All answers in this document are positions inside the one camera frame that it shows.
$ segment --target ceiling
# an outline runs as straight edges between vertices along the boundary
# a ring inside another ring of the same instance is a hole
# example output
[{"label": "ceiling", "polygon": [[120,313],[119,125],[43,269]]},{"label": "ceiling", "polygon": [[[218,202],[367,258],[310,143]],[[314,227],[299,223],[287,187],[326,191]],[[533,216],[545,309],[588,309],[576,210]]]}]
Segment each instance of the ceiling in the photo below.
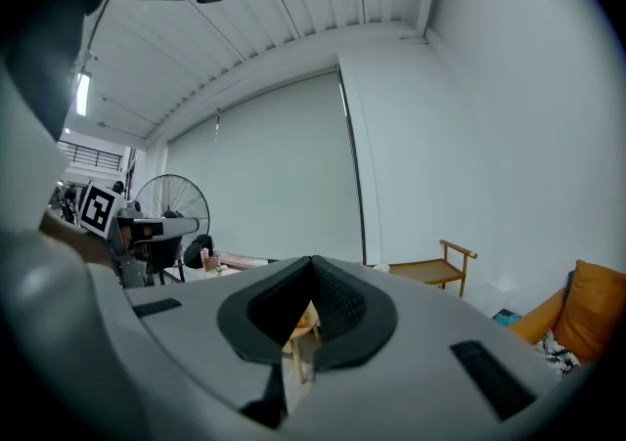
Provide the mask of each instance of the ceiling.
[{"label": "ceiling", "polygon": [[124,145],[145,146],[200,90],[248,61],[333,29],[376,22],[425,25],[420,13],[428,11],[429,3],[110,0],[85,24],[86,43],[102,13],[86,65],[92,73],[88,114],[83,119],[71,114],[67,125]]}]

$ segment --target stool leg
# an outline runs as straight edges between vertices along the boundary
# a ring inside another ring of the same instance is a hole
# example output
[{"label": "stool leg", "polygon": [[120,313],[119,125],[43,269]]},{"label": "stool leg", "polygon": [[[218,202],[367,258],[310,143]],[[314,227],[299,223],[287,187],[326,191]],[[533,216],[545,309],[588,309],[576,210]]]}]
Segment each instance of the stool leg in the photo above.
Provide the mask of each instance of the stool leg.
[{"label": "stool leg", "polygon": [[297,338],[291,341],[291,352],[293,353],[293,367],[300,383],[304,383],[304,373],[302,372],[302,362],[300,361],[300,349],[297,347]]}]

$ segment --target orange cushion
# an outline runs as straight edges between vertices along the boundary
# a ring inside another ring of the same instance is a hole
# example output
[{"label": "orange cushion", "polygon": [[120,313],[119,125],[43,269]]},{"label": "orange cushion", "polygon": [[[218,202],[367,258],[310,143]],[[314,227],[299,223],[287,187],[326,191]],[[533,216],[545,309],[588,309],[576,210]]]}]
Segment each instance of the orange cushion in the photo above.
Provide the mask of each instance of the orange cushion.
[{"label": "orange cushion", "polygon": [[576,261],[565,307],[555,326],[555,339],[583,363],[604,353],[626,308],[626,275]]}]

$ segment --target ceiling light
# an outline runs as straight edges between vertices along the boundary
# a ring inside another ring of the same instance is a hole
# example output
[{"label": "ceiling light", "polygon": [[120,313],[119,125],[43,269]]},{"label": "ceiling light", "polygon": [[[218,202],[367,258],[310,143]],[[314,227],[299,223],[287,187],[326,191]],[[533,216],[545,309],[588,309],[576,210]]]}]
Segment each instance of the ceiling light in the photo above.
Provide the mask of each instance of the ceiling light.
[{"label": "ceiling light", "polygon": [[89,93],[89,82],[91,74],[81,72],[78,74],[78,89],[76,91],[76,112],[81,116],[87,114],[87,94]]}]

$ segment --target electric fan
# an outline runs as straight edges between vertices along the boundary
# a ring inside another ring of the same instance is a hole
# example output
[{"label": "electric fan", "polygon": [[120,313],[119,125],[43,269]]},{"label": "electric fan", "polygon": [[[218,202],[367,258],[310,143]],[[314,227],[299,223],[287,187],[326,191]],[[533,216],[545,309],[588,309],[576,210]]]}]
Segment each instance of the electric fan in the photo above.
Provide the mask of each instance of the electric fan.
[{"label": "electric fan", "polygon": [[182,237],[183,251],[200,234],[208,234],[210,215],[200,189],[180,175],[160,175],[148,182],[135,197],[145,218],[195,218],[198,230]]}]

